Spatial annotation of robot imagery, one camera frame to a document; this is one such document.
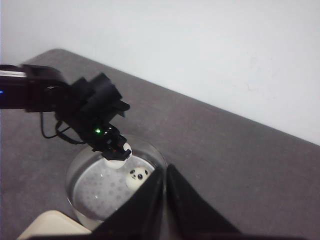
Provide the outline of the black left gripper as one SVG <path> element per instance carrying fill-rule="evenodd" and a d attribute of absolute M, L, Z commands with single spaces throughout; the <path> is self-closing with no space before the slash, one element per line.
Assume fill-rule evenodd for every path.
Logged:
<path fill-rule="evenodd" d="M 130 105 L 104 74 L 92 80 L 80 78 L 69 85 L 61 79 L 53 81 L 56 135 L 73 144 L 88 144 L 108 161 L 125 161 L 132 149 L 120 131 L 110 124 L 116 116 L 124 116 Z"/>

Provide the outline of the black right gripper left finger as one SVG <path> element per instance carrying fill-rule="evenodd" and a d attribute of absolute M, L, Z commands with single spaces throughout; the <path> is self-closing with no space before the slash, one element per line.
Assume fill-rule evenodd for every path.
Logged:
<path fill-rule="evenodd" d="M 35 235 L 30 240 L 158 240 L 163 211 L 163 170 L 157 167 L 132 197 L 90 234 Z"/>

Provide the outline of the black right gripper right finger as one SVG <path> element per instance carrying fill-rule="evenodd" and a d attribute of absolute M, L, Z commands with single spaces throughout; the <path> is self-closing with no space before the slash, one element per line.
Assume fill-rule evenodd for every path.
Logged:
<path fill-rule="evenodd" d="M 166 197 L 183 240 L 301 240 L 296 236 L 248 234 L 214 209 L 179 170 L 166 170 Z"/>

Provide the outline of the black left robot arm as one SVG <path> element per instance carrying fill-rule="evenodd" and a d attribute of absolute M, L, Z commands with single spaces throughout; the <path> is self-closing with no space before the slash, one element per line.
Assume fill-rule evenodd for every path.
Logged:
<path fill-rule="evenodd" d="M 104 73 L 69 84 L 49 66 L 2 64 L 0 107 L 54 112 L 55 137 L 73 145 L 88 144 L 107 160 L 125 161 L 132 153 L 124 148 L 127 139 L 110 123 L 115 116 L 124 116 L 130 105 Z"/>

